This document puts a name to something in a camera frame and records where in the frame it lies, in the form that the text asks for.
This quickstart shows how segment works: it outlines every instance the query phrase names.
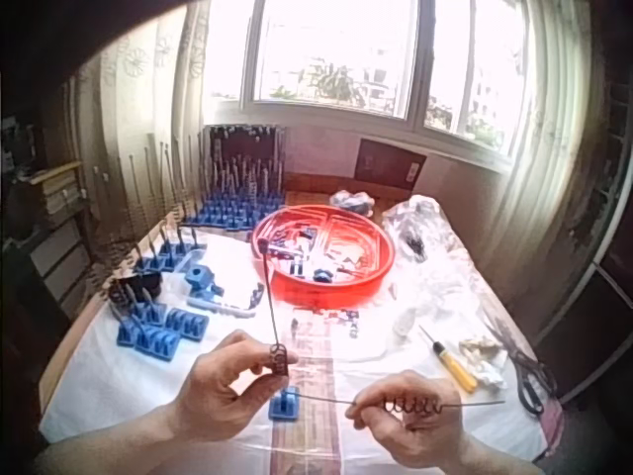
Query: windowsill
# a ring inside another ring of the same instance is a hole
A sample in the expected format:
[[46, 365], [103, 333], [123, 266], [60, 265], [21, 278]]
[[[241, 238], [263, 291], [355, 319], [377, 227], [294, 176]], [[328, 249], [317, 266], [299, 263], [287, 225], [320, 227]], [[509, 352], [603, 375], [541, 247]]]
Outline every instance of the windowsill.
[[275, 124], [285, 127], [316, 126], [337, 129], [415, 152], [432, 153], [470, 163], [503, 175], [512, 170], [512, 162], [508, 157], [483, 145], [432, 128], [423, 127], [416, 131], [409, 121], [378, 114], [312, 104], [276, 102], [251, 103], [241, 110], [237, 101], [219, 103], [213, 111], [212, 120], [212, 114], [205, 112], [207, 126]]

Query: hand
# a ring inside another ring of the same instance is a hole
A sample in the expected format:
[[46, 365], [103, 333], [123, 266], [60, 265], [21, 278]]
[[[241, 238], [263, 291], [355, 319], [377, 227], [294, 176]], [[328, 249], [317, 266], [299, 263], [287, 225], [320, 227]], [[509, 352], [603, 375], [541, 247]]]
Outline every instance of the hand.
[[405, 398], [406, 407], [413, 398], [429, 398], [439, 405], [460, 404], [460, 396], [452, 382], [445, 379], [425, 379], [414, 371], [388, 376], [361, 391], [345, 416], [354, 427], [365, 427], [394, 459], [410, 468], [439, 466], [460, 457], [467, 445], [462, 427], [461, 408], [444, 408], [441, 414], [429, 416], [403, 413], [400, 421], [383, 405], [385, 399]]
[[[288, 363], [297, 355], [288, 352]], [[198, 357], [178, 397], [168, 406], [176, 436], [225, 440], [240, 433], [273, 395], [288, 386], [288, 377], [265, 374], [237, 395], [230, 388], [242, 371], [261, 374], [271, 363], [270, 345], [242, 331], [228, 335], [211, 352]]]

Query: forearm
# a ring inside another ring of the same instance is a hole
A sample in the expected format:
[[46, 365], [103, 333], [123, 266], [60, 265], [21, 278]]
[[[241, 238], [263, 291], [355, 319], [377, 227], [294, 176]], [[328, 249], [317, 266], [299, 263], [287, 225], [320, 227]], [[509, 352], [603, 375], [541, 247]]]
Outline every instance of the forearm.
[[36, 473], [147, 473], [187, 443], [175, 435], [171, 411], [161, 406], [132, 421], [56, 443], [38, 456]]
[[539, 475], [543, 472], [525, 460], [512, 457], [466, 435], [459, 456], [440, 467], [448, 475]]

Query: window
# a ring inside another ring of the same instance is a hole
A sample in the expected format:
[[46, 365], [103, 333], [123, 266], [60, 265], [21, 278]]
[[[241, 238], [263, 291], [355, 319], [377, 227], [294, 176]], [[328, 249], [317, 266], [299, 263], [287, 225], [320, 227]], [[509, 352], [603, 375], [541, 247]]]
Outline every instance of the window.
[[205, 122], [340, 127], [507, 169], [532, 90], [524, 15], [522, 0], [213, 0]]
[[239, 99], [248, 25], [254, 0], [213, 0], [205, 61], [205, 99]]
[[404, 118], [416, 8], [410, 0], [267, 0], [255, 101]]
[[524, 45], [516, 0], [436, 2], [425, 124], [507, 152], [522, 104]]

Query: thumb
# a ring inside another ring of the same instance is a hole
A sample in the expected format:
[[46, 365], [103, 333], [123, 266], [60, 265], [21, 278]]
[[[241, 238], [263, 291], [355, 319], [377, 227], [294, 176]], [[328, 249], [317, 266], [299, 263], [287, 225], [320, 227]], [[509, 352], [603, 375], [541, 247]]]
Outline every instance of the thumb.
[[361, 411], [360, 417], [378, 443], [390, 452], [396, 448], [405, 430], [394, 415], [382, 408], [370, 406]]
[[250, 415], [254, 415], [275, 393], [288, 386], [288, 376], [265, 374], [250, 383], [239, 397], [239, 404]]

